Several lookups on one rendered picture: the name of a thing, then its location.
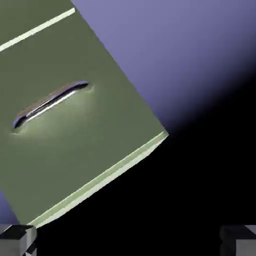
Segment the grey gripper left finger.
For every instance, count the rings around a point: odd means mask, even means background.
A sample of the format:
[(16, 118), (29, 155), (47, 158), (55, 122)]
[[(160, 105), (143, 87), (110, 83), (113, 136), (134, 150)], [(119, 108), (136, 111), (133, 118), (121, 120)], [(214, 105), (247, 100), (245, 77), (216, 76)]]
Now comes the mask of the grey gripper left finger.
[(37, 256), (33, 225), (0, 224), (0, 256)]

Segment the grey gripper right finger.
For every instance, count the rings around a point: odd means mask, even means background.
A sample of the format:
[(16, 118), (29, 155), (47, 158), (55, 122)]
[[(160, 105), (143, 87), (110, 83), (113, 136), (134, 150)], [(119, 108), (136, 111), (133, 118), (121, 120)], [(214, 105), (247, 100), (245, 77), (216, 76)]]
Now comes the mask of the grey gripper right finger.
[(256, 256), (256, 224), (223, 225), (219, 256)]

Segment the plain green drawer front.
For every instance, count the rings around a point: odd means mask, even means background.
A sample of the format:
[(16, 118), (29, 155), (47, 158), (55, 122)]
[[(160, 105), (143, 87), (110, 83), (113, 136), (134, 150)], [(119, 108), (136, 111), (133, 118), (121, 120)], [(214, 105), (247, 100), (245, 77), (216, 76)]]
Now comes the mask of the plain green drawer front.
[(71, 0), (0, 0), (0, 45), (73, 7)]

